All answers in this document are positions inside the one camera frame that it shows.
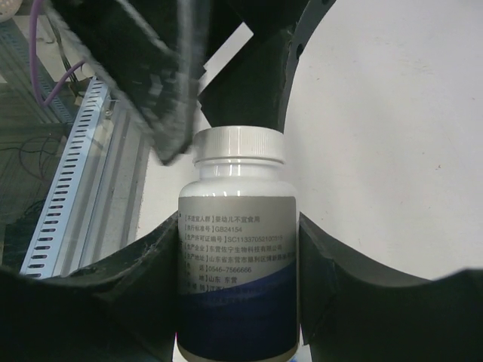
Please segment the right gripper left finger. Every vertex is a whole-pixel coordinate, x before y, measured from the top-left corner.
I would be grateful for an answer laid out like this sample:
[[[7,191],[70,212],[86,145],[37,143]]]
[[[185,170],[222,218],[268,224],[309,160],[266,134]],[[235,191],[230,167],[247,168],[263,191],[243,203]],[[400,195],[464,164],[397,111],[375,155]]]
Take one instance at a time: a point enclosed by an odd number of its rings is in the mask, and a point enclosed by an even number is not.
[[[65,277],[1,270],[3,361],[170,361],[177,217]]]

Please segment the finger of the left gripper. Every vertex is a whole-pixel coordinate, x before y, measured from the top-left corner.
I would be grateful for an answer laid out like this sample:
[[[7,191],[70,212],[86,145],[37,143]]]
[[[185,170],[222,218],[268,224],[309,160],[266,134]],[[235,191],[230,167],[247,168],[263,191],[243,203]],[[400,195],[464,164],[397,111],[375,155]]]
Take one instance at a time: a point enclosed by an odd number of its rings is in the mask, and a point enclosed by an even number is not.
[[[116,97],[158,160],[189,148],[206,46],[204,1],[50,1],[48,13]]]
[[[307,42],[335,1],[213,1],[207,55],[241,25],[253,35],[199,96],[212,127],[283,130],[295,72]]]

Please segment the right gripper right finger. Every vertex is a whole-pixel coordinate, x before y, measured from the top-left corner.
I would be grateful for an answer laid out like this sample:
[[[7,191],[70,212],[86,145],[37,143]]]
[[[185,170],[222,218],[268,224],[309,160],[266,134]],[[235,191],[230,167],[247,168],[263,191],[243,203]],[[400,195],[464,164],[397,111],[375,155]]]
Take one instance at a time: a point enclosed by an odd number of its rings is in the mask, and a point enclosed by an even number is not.
[[[303,341],[314,361],[480,361],[482,272],[429,281],[300,217]]]

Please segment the white bottle cap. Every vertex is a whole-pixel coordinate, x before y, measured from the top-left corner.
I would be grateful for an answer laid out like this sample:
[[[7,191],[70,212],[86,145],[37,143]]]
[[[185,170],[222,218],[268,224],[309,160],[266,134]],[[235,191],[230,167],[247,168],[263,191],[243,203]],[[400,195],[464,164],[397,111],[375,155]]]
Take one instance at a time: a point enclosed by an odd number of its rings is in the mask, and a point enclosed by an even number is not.
[[[265,127],[224,126],[199,131],[193,163],[217,159],[257,159],[285,163],[284,134]]]

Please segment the white pill bottle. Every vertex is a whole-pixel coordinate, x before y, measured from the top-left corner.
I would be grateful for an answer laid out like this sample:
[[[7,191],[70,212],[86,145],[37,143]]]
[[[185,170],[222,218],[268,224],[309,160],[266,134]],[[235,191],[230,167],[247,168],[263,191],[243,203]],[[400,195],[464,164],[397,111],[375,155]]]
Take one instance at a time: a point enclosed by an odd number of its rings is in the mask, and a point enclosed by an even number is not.
[[[200,161],[178,199],[177,347],[188,361],[288,361],[299,345],[298,227],[282,163]]]

